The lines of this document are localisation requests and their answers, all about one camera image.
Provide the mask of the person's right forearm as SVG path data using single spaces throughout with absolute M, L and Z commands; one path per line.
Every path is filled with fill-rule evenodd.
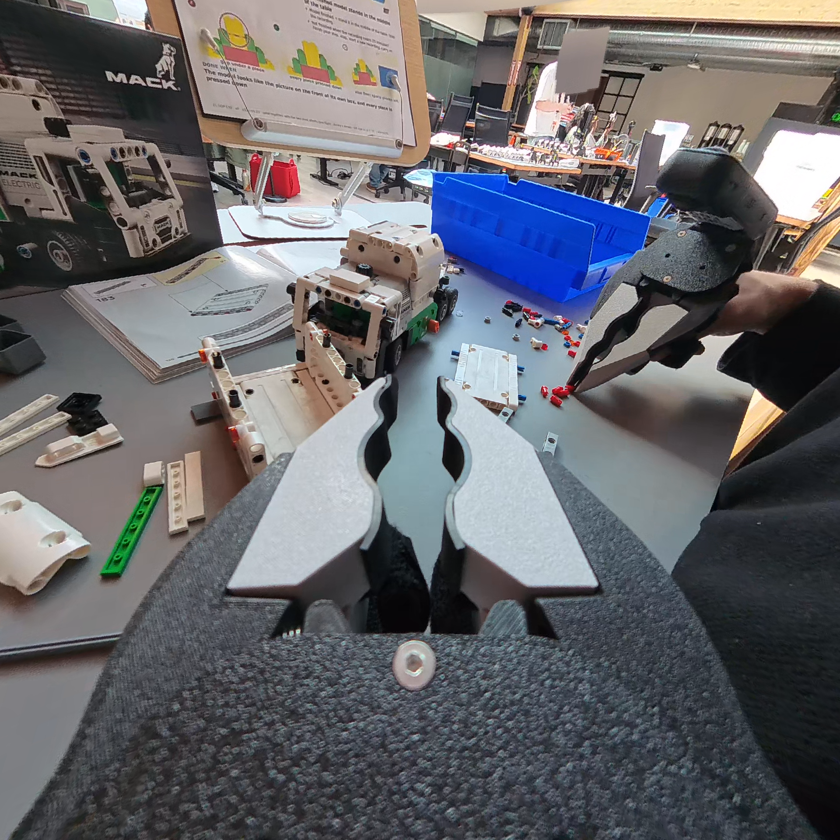
M 808 398 L 838 411 L 839 290 L 818 283 L 767 332 L 745 332 L 720 357 L 720 373 L 790 411 Z

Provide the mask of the red bag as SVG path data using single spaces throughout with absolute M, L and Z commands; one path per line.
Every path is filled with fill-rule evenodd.
M 253 192 L 256 191 L 262 158 L 262 153 L 255 152 L 250 156 L 248 162 L 250 184 Z M 296 162 L 292 159 L 281 159 L 278 154 L 275 154 L 266 180 L 265 196 L 289 199 L 298 196 L 300 193 L 301 185 Z

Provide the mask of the pile of mixed lego pieces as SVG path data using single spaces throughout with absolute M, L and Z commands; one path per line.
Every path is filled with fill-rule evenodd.
M 513 320 L 513 332 L 521 335 L 521 341 L 524 328 L 537 331 L 555 330 L 560 334 L 562 346 L 571 358 L 575 358 L 585 337 L 587 322 L 574 323 L 570 318 L 560 314 L 545 316 L 539 310 L 526 307 L 512 299 L 507 299 L 500 311 L 502 315 Z

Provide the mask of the wooden post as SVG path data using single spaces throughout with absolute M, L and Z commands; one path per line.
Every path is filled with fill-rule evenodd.
M 513 100 L 516 96 L 518 79 L 524 54 L 532 27 L 533 7 L 522 7 L 519 10 L 518 36 L 513 49 L 511 64 L 508 73 L 505 95 L 502 101 L 502 110 L 510 112 Z

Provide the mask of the long white lego plate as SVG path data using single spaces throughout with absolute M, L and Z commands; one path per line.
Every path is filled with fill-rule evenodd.
M 1 440 L 0 455 L 3 456 L 12 452 L 16 448 L 25 445 L 29 441 L 39 437 L 42 434 L 58 428 L 61 425 L 66 425 L 70 420 L 70 415 L 64 412 L 53 413 L 50 416 L 39 420 L 23 429 L 18 430 L 14 434 L 10 434 Z
M 59 399 L 60 398 L 58 397 L 58 395 L 45 394 L 38 397 L 34 401 L 28 403 L 27 405 L 18 408 L 16 411 L 6 415 L 4 418 L 2 418 L 0 424 L 1 438 L 11 433 L 21 424 L 24 424 L 26 421 L 32 419 L 33 417 L 36 417 L 37 415 L 44 412 L 46 409 L 56 405 Z

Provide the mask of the black office chair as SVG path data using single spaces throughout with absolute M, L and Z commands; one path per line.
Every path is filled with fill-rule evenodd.
M 472 97 L 451 92 L 437 130 L 441 133 L 454 135 L 458 139 L 463 137 L 473 107 L 474 99 Z
M 505 147 L 508 145 L 510 111 L 476 105 L 473 143 Z
M 656 180 L 665 136 L 645 131 L 640 144 L 633 183 L 623 204 L 624 209 L 635 212 L 642 212 L 646 202 L 656 194 Z

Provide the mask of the long wooden work table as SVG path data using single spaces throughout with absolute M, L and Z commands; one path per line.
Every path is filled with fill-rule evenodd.
M 532 147 L 456 140 L 432 142 L 428 158 L 443 172 L 507 174 L 511 180 L 531 180 L 557 186 L 579 196 L 616 203 L 624 187 L 632 184 L 636 165 L 621 156 L 571 154 L 557 140 Z

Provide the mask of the grey plastic tray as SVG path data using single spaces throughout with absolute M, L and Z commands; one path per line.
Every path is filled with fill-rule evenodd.
M 22 375 L 45 361 L 44 351 L 21 323 L 1 315 L 1 373 Z

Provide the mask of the black lego set box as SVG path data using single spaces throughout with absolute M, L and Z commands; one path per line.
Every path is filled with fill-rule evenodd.
M 222 243 L 181 40 L 2 2 L 2 298 Z

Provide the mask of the printed instruction sheet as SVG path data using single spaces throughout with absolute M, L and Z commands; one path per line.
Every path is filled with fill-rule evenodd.
M 416 145 L 399 2 L 173 8 L 203 115 L 245 139 L 391 159 Z

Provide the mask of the white lego garbage body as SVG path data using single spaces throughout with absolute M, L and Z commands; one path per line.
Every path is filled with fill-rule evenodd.
M 332 345 L 331 332 L 303 326 L 305 359 L 267 371 L 235 376 L 214 338 L 198 354 L 228 435 L 253 480 L 362 393 L 362 385 Z

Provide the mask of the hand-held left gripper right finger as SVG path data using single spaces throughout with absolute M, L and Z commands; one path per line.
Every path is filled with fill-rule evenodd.
M 437 380 L 454 481 L 436 561 L 436 632 L 476 634 L 500 602 L 589 596 L 600 583 L 538 453 L 455 381 Z

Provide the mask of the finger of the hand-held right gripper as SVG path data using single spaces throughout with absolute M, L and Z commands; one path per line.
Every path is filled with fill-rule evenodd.
M 614 346 L 604 360 L 595 363 L 595 372 L 586 379 L 583 390 L 576 392 L 589 391 L 644 366 L 656 343 L 661 343 L 688 316 L 687 310 L 673 303 L 646 310 L 635 332 Z
M 604 299 L 598 311 L 591 315 L 577 349 L 567 381 L 573 391 L 583 390 L 586 379 L 595 372 L 595 363 L 603 361 L 614 346 L 635 332 L 642 315 L 643 299 L 636 286 L 622 283 Z

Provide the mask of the silver ventilation duct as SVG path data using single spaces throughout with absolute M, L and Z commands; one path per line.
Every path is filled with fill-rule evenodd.
M 609 28 L 604 61 L 621 67 L 694 67 L 832 77 L 839 27 L 747 25 L 561 16 L 576 29 Z

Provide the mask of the white lego bracket piece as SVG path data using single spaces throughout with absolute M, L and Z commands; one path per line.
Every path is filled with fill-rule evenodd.
M 111 423 L 105 424 L 89 434 L 71 435 L 48 444 L 44 453 L 37 457 L 35 466 L 45 469 L 61 466 L 72 460 L 120 445 L 122 442 L 123 436 L 117 427 Z

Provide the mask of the blue plastic bin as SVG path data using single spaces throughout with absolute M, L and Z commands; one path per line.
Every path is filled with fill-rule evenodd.
M 555 301 L 602 287 L 645 246 L 650 218 L 502 174 L 434 174 L 432 231 L 450 254 Z

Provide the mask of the white display board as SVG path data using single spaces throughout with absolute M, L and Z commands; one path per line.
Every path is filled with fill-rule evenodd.
M 753 177 L 778 215 L 811 222 L 817 203 L 838 181 L 839 135 L 778 131 Z

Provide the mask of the white lego panel blue pins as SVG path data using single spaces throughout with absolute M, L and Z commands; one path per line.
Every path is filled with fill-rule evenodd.
M 457 363 L 454 379 L 457 387 L 503 422 L 509 422 L 526 402 L 526 396 L 519 391 L 519 377 L 525 368 L 514 353 L 463 343 L 459 350 L 451 351 L 450 357 Z

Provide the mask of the white and green lego truck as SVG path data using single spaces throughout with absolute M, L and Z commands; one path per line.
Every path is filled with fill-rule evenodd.
M 443 274 L 441 238 L 419 226 L 378 223 L 350 231 L 337 268 L 320 268 L 287 287 L 296 356 L 306 360 L 304 326 L 331 344 L 361 382 L 396 371 L 405 352 L 456 309 L 459 292 Z

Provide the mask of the long green lego plate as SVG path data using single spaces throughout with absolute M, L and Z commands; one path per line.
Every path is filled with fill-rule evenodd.
M 119 578 L 125 572 L 161 497 L 163 488 L 163 485 L 156 485 L 143 490 L 100 570 L 102 578 Z

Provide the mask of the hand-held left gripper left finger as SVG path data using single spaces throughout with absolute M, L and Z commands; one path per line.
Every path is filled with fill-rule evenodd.
M 398 384 L 376 380 L 299 445 L 226 585 L 237 606 L 332 602 L 355 632 L 394 570 L 398 531 L 377 483 Z

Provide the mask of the white smooth lego tile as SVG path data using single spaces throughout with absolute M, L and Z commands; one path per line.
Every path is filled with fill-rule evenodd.
M 185 468 L 185 515 L 188 523 L 205 519 L 203 485 L 203 454 L 200 450 L 186 453 Z

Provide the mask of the lego instruction booklet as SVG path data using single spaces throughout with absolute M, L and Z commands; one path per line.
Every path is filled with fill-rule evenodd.
M 288 287 L 297 275 L 242 246 L 170 269 L 69 287 L 62 298 L 150 382 L 201 366 L 213 339 L 224 356 L 293 334 Z

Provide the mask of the black framed window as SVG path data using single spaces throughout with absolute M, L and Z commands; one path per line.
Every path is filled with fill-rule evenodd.
M 598 130 L 621 133 L 631 122 L 628 113 L 644 79 L 643 73 L 603 70 L 595 98 Z

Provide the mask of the person's right hand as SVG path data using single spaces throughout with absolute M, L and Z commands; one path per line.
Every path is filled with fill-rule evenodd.
M 738 278 L 738 291 L 720 311 L 707 334 L 765 334 L 807 301 L 816 289 L 810 280 L 750 271 Z

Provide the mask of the wooden clipboard stand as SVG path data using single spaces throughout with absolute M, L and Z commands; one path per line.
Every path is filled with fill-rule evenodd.
M 414 2 L 399 1 L 406 49 L 406 78 L 409 82 L 416 145 L 413 147 L 405 146 L 396 159 L 380 155 L 358 156 L 346 152 L 314 150 L 294 143 L 255 143 L 243 137 L 238 122 L 208 118 L 203 115 L 200 103 L 197 100 L 193 72 L 182 42 L 182 33 L 173 3 L 173 1 L 147 2 L 146 6 L 155 31 L 161 35 L 173 35 L 181 41 L 185 56 L 184 62 L 187 67 L 196 114 L 203 137 L 228 148 L 241 148 L 263 154 L 256 191 L 253 192 L 254 206 L 250 212 L 255 221 L 250 224 L 251 229 L 245 231 L 248 238 L 284 239 L 297 238 L 299 235 L 308 238 L 343 238 L 347 235 L 349 227 L 354 225 L 354 222 L 350 221 L 349 213 L 344 212 L 344 205 L 366 179 L 371 164 L 385 163 L 393 166 L 409 167 L 420 162 L 428 152 L 431 129 L 426 113 L 427 90 L 424 57 L 417 9 Z M 353 178 L 347 183 L 343 191 L 333 198 L 330 209 L 305 206 L 300 211 L 293 211 L 289 206 L 284 206 L 277 211 L 272 211 L 265 207 L 266 202 L 263 195 L 275 154 L 282 151 L 309 154 L 325 159 L 352 161 L 355 163 Z

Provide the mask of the white curved lego panel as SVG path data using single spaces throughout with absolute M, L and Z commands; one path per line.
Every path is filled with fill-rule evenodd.
M 40 592 L 68 560 L 88 555 L 90 543 L 37 502 L 12 490 L 1 495 L 1 583 Z

